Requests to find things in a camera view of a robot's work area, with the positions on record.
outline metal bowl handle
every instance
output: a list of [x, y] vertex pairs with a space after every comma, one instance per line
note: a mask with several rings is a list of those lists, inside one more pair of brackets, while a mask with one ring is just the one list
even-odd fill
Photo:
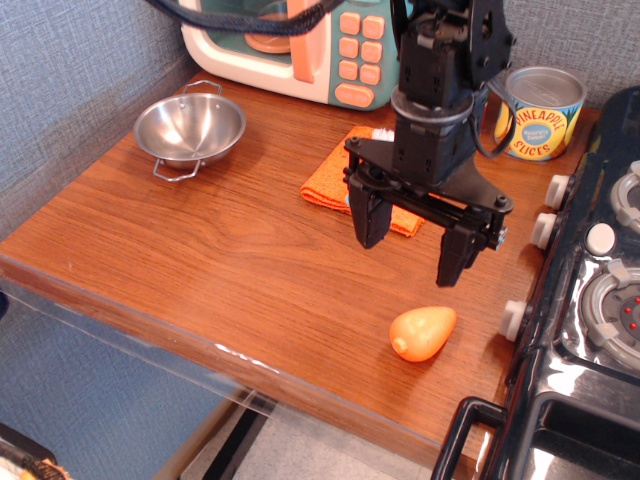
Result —
[[187, 178], [195, 177], [196, 173], [198, 173], [198, 169], [200, 168], [200, 164], [201, 163], [202, 163], [202, 161], [196, 162], [196, 167], [193, 169], [193, 172], [191, 172], [191, 173], [187, 173], [186, 175], [180, 175], [179, 177], [166, 177], [166, 176], [162, 175], [161, 173], [158, 173], [158, 167], [160, 165], [164, 164], [164, 160], [161, 159], [161, 158], [158, 158], [158, 159], [156, 159], [156, 166], [153, 167], [153, 174], [158, 178], [166, 180], [167, 182], [179, 182], [180, 180], [185, 180]]
[[198, 80], [197, 82], [193, 82], [193, 83], [189, 83], [189, 84], [185, 85], [184, 89], [182, 90], [182, 94], [184, 95], [185, 93], [187, 93], [187, 89], [189, 87], [195, 87], [196, 85], [200, 85], [201, 83], [208, 83], [209, 85], [217, 87], [218, 88], [218, 95], [222, 94], [222, 86], [218, 85], [217, 83], [211, 82], [209, 80]]

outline orange towel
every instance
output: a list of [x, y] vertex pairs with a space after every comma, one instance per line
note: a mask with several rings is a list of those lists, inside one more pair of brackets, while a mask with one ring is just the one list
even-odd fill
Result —
[[[350, 214], [346, 202], [349, 190], [343, 181], [343, 170], [349, 165], [349, 153], [344, 149], [344, 142], [351, 137], [371, 138], [373, 130], [371, 127], [354, 127], [302, 185], [302, 197], [317, 205]], [[421, 217], [395, 205], [391, 211], [391, 230], [407, 237], [413, 237], [423, 222]]]

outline can lid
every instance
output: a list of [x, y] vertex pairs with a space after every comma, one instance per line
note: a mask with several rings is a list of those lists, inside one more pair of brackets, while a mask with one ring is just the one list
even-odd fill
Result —
[[563, 109], [581, 104], [587, 87], [568, 72], [551, 67], [526, 67], [507, 78], [507, 90], [533, 107]]

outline toy microwave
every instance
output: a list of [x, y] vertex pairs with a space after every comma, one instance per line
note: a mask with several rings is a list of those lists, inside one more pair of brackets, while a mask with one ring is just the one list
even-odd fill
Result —
[[[318, 0], [179, 0], [187, 8], [277, 19]], [[346, 1], [311, 32], [290, 38], [182, 26], [187, 50], [209, 73], [293, 97], [357, 110], [385, 105], [398, 83], [387, 0]]]

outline floor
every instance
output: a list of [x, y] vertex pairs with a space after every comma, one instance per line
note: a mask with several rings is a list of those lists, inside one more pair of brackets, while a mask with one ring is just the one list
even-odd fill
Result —
[[[241, 417], [238, 408], [181, 480], [202, 480]], [[428, 480], [431, 471], [289, 407], [277, 405], [234, 480]]]

